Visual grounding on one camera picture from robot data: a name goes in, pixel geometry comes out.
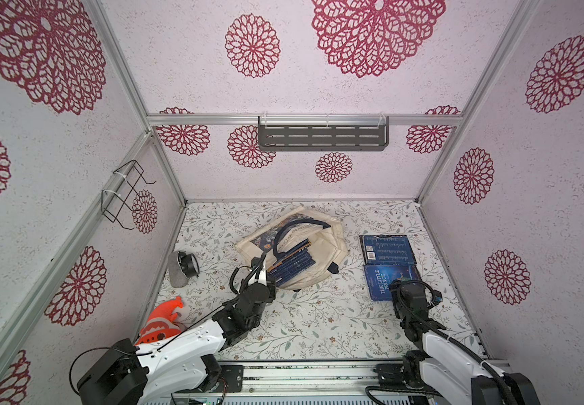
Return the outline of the blue Little Prince book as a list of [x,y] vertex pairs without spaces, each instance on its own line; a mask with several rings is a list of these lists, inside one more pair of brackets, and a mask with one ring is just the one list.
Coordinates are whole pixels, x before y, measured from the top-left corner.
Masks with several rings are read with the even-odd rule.
[[370,297],[373,301],[392,300],[390,285],[397,279],[419,280],[420,274],[415,265],[365,265],[364,274]]

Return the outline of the blue book with barcode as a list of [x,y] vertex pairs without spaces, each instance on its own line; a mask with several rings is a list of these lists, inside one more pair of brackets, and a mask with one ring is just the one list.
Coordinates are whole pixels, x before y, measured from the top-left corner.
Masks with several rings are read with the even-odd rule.
[[415,265],[414,251],[406,235],[360,236],[365,265]]

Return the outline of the cream canvas tote bag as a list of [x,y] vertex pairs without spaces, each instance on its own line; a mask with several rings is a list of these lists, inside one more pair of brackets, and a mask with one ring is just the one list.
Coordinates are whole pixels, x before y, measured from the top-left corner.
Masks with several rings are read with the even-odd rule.
[[302,290],[336,275],[349,256],[344,227],[339,219],[302,206],[295,207],[236,244],[236,251],[249,263],[267,253],[268,271],[283,254],[308,239],[309,253],[316,264],[278,287]]

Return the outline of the stack of blue books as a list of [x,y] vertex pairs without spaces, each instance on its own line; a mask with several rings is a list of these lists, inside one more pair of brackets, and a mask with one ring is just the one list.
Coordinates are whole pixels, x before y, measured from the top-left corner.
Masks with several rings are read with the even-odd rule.
[[268,276],[277,287],[281,287],[290,282],[297,275],[311,268],[316,264],[309,248],[312,245],[308,239],[300,242],[289,251],[285,252],[282,258],[278,259],[268,270]]

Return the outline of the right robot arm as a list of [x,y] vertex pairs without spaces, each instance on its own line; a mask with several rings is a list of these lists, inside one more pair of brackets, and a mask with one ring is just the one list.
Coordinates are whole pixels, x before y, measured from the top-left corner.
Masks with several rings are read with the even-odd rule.
[[441,292],[414,279],[396,279],[389,291],[405,337],[416,346],[403,356],[397,388],[450,404],[540,403],[530,379],[493,366],[430,318],[430,310],[442,303]]

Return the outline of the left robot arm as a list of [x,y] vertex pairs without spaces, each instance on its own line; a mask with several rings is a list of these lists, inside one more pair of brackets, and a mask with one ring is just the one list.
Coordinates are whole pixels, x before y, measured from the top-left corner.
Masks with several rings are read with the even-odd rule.
[[260,326],[276,286],[265,270],[266,254],[251,260],[237,296],[208,320],[174,337],[148,344],[123,339],[106,351],[72,385],[82,404],[146,404],[178,391],[215,387],[222,371],[215,355],[238,344]]

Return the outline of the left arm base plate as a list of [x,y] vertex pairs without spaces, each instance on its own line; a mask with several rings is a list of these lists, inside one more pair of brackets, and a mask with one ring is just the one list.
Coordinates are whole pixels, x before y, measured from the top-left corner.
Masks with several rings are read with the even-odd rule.
[[221,366],[216,376],[207,378],[196,388],[180,390],[179,393],[240,393],[244,371],[245,367],[242,364]]

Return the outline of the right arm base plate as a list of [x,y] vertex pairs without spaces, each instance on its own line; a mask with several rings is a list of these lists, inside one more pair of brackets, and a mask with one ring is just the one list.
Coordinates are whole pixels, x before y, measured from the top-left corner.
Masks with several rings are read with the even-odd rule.
[[375,366],[380,386],[417,391],[424,387],[418,372],[407,362],[380,363]]

